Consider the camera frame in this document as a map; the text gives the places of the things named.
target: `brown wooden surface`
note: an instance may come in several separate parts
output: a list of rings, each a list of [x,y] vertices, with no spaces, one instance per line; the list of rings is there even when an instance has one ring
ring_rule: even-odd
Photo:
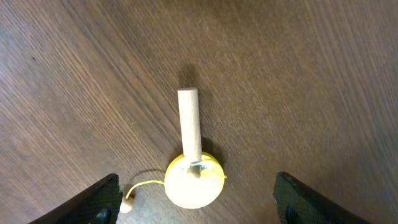
[[[284,170],[398,222],[398,1],[2,1],[1,223],[106,174],[162,179],[182,152],[177,89],[200,89],[228,174],[199,210],[137,189],[119,223],[278,223]]]

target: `black object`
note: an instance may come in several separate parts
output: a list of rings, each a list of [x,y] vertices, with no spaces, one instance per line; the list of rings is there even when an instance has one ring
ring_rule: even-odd
[[[277,174],[274,197],[281,223],[369,223],[286,172]]]
[[[122,197],[118,175],[110,174],[32,223],[115,224]]]

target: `yellow disc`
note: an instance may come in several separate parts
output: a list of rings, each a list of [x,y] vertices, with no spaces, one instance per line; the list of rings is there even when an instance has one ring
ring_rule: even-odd
[[[200,178],[187,175],[190,167],[180,155],[167,168],[164,186],[166,195],[176,205],[182,208],[202,208],[221,193],[224,186],[224,171],[218,161],[208,153],[203,152],[200,166]]]

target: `yellow cord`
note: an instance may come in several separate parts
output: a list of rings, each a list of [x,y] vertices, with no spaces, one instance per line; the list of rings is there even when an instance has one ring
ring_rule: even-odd
[[[130,188],[129,192],[126,194],[126,200],[129,200],[132,190],[134,190],[136,187],[144,185],[144,184],[151,184],[151,183],[164,184],[164,182],[161,180],[148,180],[148,181],[139,182],[138,184],[136,184]]]

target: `string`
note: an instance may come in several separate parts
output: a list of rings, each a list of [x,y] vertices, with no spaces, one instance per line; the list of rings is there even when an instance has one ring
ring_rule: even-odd
[[[147,180],[147,181],[139,182],[138,184],[136,184],[130,188],[129,192],[126,194],[126,200],[129,200],[132,190],[134,190],[136,187],[144,185],[144,184],[151,184],[151,183],[164,184],[164,182],[161,180]]]

